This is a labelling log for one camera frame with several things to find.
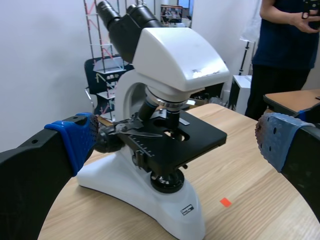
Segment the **navy shirt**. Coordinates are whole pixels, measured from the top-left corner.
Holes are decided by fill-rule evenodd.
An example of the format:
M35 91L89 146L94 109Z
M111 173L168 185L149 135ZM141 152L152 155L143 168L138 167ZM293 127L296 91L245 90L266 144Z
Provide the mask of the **navy shirt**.
M304 10L302 0L276 0L274 6L287 13ZM318 33L305 33L292 25L262 19L260 41L252 63L282 69L312 69L318 43Z

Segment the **white box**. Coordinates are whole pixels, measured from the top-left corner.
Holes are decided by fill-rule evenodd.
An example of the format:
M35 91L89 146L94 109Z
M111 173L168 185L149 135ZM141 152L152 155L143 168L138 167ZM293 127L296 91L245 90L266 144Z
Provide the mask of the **white box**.
M230 91L228 108L244 115L248 106L252 76L234 75Z

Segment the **wooden table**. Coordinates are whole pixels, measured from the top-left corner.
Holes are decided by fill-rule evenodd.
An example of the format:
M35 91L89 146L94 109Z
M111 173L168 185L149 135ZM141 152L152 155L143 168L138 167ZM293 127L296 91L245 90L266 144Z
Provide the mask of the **wooden table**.
M316 240L320 224L296 189L260 154L256 121L208 104L190 113L228 134L227 144L189 164L206 240ZM104 155L95 152L94 162ZM232 202L224 207L220 200ZM73 178L53 204L40 240L173 240L154 219Z
M294 115L295 113L313 107L320 103L316 97L320 96L320 89L271 93L264 96L264 101L271 106L271 110Z

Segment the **blue gripper pad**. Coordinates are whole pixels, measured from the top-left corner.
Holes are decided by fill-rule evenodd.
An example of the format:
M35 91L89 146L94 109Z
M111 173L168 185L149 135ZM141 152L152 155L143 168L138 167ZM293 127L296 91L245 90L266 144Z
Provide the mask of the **blue gripper pad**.
M281 113L263 115L255 128L255 136L263 157L280 173L297 130L313 126L298 118Z
M98 120L92 113L78 113L77 116L86 116L86 123L78 125L71 121L55 121L44 127L60 132L69 156L73 177L84 166L88 153L96 144L99 127Z

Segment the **microscope eyepiece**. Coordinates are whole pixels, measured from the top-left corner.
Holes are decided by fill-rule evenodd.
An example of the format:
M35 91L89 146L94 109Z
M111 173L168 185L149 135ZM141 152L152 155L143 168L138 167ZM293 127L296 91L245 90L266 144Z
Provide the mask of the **microscope eyepiece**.
M132 63L144 28L161 28L162 24L144 5L131 5L127 14L120 16L112 5L104 0L96 6L106 29L109 31L110 42L122 59Z
M111 6L108 1L101 1L96 6L96 12L98 13L108 31L110 31L111 25L116 23L121 18L119 13Z
M130 5L130 6L127 8L127 10L126 10L126 13L127 13L127 14L130 14L130 12L131 12L133 9L135 9L135 8L136 8L136 5L134 5L134 4Z

